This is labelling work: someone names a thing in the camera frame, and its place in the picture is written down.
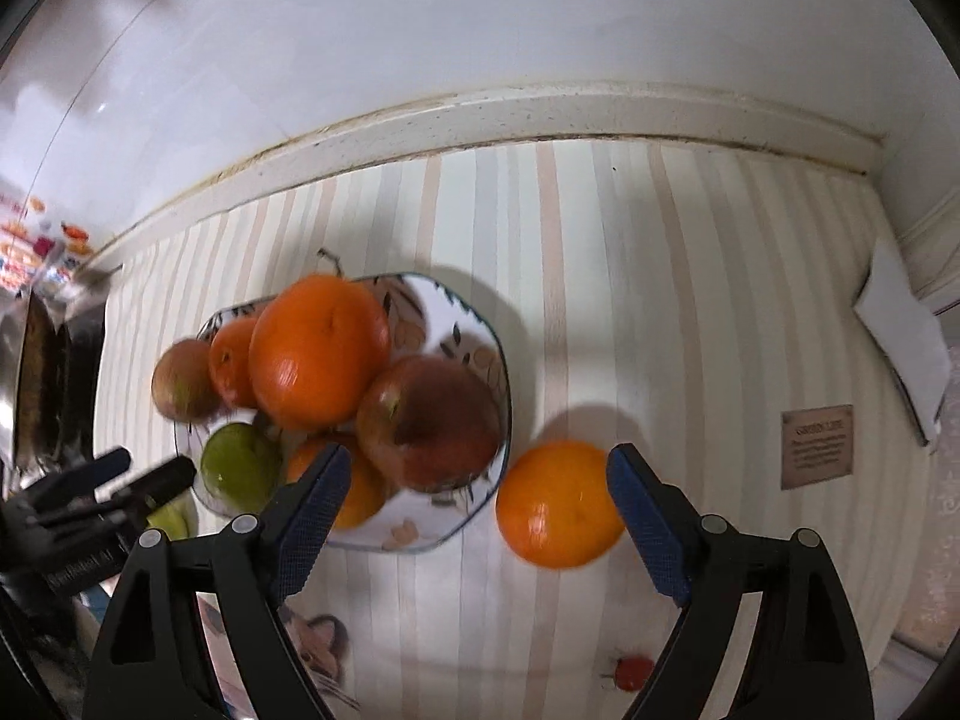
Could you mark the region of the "small green apple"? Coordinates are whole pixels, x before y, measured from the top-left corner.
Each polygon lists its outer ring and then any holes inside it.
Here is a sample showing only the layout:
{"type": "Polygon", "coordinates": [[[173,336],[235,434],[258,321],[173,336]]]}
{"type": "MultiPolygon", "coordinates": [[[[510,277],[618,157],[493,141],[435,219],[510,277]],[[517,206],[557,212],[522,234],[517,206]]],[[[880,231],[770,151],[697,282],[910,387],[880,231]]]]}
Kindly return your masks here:
{"type": "Polygon", "coordinates": [[[199,528],[194,496],[184,493],[163,505],[148,517],[148,525],[163,532],[171,541],[194,538],[199,528]]]}

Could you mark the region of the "large green apple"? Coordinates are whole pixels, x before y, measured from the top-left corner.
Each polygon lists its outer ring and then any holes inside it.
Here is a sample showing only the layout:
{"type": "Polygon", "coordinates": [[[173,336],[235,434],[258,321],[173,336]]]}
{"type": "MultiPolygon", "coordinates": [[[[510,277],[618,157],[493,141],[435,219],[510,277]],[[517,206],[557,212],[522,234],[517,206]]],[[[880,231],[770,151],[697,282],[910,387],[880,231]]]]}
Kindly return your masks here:
{"type": "Polygon", "coordinates": [[[200,477],[210,496],[233,514],[258,514],[274,497],[283,457],[276,440],[250,422],[228,422],[208,438],[200,477]]]}

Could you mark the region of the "yellowish red apple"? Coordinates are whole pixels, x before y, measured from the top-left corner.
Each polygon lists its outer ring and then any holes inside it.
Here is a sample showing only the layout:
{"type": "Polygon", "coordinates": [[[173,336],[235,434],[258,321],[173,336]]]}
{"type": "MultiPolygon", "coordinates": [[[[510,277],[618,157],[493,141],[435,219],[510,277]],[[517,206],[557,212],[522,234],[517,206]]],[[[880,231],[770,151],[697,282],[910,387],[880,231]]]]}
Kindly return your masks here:
{"type": "Polygon", "coordinates": [[[184,338],[171,344],[156,362],[151,399],[156,411],[176,422],[204,422],[221,406],[208,371],[210,343],[184,338]]]}

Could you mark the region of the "small orange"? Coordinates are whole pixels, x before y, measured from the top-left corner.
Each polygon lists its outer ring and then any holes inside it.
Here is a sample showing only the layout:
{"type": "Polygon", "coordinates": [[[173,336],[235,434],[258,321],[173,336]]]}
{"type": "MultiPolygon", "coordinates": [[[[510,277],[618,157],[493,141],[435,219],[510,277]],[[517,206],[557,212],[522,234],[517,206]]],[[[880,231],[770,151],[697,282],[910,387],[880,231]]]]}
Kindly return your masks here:
{"type": "Polygon", "coordinates": [[[254,316],[233,320],[218,330],[210,344],[210,380],[224,405],[236,410],[254,410],[257,406],[249,376],[249,346],[256,323],[254,316]]]}
{"type": "Polygon", "coordinates": [[[381,511],[391,495],[391,483],[364,455],[356,437],[348,433],[316,434],[304,439],[285,463],[286,483],[295,483],[329,445],[340,445],[352,459],[352,481],[334,522],[336,530],[363,525],[381,511]]]}

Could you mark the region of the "large orange with stem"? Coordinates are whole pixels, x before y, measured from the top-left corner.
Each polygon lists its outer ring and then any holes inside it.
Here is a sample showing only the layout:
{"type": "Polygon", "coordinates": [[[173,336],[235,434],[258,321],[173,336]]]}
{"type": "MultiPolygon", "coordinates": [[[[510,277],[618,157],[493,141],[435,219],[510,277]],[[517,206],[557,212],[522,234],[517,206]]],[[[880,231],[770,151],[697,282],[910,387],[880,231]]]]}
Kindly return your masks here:
{"type": "Polygon", "coordinates": [[[309,273],[262,310],[247,371],[257,405],[291,431],[348,421],[391,362],[389,316],[340,273],[309,273]]]}

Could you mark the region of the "orange mandarin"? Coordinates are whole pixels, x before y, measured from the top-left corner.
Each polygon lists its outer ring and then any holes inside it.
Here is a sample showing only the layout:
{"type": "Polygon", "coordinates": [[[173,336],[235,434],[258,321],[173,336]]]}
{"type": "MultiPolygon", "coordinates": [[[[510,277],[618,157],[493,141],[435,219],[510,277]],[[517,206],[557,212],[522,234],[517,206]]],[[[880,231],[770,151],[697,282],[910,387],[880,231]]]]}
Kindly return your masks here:
{"type": "Polygon", "coordinates": [[[496,523],[532,566],[566,571],[596,561],[625,531],[608,492],[607,455],[580,440],[535,445],[506,473],[496,523]]]}

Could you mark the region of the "dark red apple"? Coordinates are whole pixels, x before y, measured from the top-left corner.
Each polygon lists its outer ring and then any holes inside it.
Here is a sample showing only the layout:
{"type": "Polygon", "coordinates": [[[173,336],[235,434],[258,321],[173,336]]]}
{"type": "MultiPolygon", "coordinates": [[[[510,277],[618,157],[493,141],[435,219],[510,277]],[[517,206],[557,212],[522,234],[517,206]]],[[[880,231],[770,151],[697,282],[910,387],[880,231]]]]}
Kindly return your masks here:
{"type": "Polygon", "coordinates": [[[377,376],[355,433],[389,481],[423,494],[472,483],[505,440],[490,387],[462,362],[435,355],[407,356],[377,376]]]}

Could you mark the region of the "metal wok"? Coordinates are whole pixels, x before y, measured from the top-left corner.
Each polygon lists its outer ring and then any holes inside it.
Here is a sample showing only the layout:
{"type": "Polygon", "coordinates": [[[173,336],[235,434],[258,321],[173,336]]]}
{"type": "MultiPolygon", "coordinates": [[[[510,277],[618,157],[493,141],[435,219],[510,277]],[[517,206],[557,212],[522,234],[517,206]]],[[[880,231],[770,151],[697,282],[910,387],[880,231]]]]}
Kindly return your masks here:
{"type": "Polygon", "coordinates": [[[93,457],[106,305],[55,323],[29,294],[3,317],[13,330],[13,426],[5,458],[21,473],[93,457]]]}

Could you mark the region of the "cherry tomato with stem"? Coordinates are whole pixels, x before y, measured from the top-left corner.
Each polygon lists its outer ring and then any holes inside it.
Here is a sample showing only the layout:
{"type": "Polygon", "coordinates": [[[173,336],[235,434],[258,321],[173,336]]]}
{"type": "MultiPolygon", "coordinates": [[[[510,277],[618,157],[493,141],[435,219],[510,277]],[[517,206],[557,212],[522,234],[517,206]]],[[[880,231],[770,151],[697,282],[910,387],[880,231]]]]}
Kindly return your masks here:
{"type": "Polygon", "coordinates": [[[636,694],[646,686],[655,666],[656,661],[646,655],[617,656],[601,672],[602,688],[636,694]]]}

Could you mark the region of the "brown label patch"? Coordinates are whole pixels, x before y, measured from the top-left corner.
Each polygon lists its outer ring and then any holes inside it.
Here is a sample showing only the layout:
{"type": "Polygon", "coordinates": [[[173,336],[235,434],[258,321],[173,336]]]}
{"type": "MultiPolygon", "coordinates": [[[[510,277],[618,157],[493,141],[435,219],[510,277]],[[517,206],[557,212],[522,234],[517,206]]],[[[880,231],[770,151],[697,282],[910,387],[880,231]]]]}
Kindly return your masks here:
{"type": "Polygon", "coordinates": [[[781,488],[843,478],[854,466],[854,408],[822,406],[781,415],[781,488]]]}

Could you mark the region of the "striped table mat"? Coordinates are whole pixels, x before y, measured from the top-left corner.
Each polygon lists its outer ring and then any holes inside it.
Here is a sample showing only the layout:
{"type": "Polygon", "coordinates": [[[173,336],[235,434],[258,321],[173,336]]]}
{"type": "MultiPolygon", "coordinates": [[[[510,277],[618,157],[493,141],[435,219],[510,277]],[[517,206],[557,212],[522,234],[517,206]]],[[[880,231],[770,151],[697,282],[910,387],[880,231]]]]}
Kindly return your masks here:
{"type": "MultiPolygon", "coordinates": [[[[342,174],[142,245],[110,287],[98,450],[169,457],[156,359],[215,310],[278,293],[329,250],[352,275],[428,273],[505,348],[512,445],[633,442],[747,533],[823,536],[867,656],[905,605],[931,461],[854,315],[877,239],[867,181],[755,153],[573,140],[342,174]],[[781,488],[781,415],[854,408],[854,466],[781,488]]],[[[482,512],[420,556],[329,550],[295,608],[347,626],[358,718],[617,718],[617,656],[656,653],[675,606],[630,543],[540,571],[482,512]]]]}

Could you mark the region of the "white folded paper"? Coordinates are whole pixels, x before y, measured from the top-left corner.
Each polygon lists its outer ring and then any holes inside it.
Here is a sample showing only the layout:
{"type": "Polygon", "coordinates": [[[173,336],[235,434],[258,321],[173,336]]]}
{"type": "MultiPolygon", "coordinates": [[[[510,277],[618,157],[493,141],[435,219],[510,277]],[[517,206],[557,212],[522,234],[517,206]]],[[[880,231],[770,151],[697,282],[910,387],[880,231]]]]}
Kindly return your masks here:
{"type": "Polygon", "coordinates": [[[952,361],[939,320],[914,297],[900,254],[887,241],[875,241],[853,310],[889,363],[919,442],[931,447],[939,439],[952,361]]]}

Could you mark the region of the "floral ceramic plate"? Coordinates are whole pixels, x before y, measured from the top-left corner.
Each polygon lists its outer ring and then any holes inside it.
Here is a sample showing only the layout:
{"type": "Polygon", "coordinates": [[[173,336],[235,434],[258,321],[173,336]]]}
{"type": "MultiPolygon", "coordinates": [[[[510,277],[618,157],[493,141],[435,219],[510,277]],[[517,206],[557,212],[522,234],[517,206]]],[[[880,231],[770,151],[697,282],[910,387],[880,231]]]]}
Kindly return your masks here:
{"type": "Polygon", "coordinates": [[[500,340],[433,278],[314,273],[215,312],[151,374],[156,411],[220,518],[260,514],[327,450],[350,489],[332,544],[416,553],[493,496],[506,468],[511,394],[500,340]]]}

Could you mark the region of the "colourful wall stickers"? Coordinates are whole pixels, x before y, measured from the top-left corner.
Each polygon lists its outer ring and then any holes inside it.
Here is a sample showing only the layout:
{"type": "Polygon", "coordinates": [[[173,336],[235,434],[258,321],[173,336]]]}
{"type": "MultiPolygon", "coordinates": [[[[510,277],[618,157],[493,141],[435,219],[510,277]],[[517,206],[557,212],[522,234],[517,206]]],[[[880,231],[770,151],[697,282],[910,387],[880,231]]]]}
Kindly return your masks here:
{"type": "Polygon", "coordinates": [[[2,289],[53,296],[94,254],[93,236],[37,197],[2,195],[2,289]]]}

